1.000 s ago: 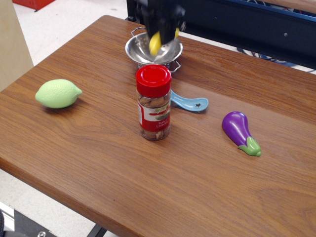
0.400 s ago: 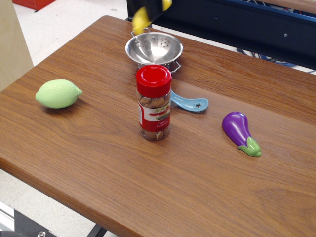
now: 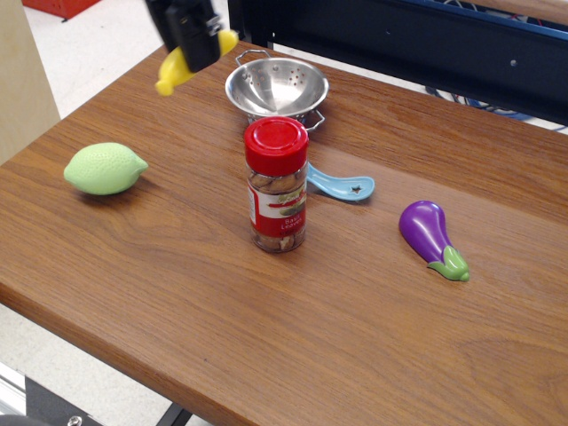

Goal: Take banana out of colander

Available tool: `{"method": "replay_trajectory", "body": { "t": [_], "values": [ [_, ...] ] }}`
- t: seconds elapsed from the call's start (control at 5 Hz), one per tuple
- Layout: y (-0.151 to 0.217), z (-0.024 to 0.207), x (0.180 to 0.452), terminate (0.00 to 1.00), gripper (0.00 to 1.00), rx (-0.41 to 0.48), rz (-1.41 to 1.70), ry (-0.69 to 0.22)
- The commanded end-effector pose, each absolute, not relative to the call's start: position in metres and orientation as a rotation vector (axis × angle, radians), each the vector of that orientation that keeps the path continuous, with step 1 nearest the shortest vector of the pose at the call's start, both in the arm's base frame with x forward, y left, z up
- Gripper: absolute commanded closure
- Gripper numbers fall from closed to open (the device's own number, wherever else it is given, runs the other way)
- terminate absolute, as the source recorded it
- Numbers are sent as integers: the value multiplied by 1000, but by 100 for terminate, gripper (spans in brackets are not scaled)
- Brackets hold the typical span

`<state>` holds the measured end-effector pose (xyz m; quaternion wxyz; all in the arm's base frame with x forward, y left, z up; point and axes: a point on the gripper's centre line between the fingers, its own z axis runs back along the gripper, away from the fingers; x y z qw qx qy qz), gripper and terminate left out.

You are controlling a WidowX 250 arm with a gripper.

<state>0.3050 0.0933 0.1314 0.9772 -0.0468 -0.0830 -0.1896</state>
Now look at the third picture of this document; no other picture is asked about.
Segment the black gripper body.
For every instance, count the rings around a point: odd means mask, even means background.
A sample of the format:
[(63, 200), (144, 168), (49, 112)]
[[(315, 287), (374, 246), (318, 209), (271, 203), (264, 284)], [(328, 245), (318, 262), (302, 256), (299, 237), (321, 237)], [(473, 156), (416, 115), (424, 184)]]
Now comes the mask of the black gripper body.
[(146, 6), (168, 51), (209, 38), (201, 18), (204, 8), (212, 8), (210, 1), (146, 0)]

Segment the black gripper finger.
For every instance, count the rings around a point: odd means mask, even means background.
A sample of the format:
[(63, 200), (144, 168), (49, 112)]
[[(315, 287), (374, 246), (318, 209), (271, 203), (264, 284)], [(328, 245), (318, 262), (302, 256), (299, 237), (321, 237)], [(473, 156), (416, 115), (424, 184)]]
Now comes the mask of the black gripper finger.
[(202, 12), (202, 27), (209, 37), (215, 36), (222, 28), (220, 17), (212, 8), (204, 8)]
[(220, 58), (220, 18), (211, 4), (171, 4), (166, 18), (191, 72), (197, 73)]

